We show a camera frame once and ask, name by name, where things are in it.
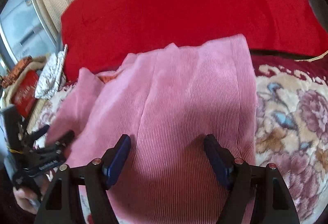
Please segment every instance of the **pink fabric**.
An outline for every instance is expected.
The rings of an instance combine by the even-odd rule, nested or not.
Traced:
[[[134,224],[215,223],[227,192],[206,158],[204,136],[213,133],[233,155],[255,163],[257,98],[245,37],[129,54],[119,71],[104,84],[81,69],[48,142],[73,129],[67,163],[76,167],[126,133],[132,150],[108,191],[115,214]]]

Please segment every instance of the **metal screw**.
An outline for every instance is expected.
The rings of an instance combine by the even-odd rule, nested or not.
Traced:
[[[64,171],[64,170],[66,170],[67,169],[67,165],[66,164],[62,164],[60,167],[59,167],[59,170],[60,171]]]
[[[93,165],[98,165],[101,163],[101,159],[100,158],[95,158],[93,161],[92,161],[92,164]]]
[[[240,157],[237,157],[235,158],[235,163],[241,165],[242,163],[244,163],[244,160]]]
[[[275,170],[277,168],[277,165],[275,163],[269,163],[269,168]]]

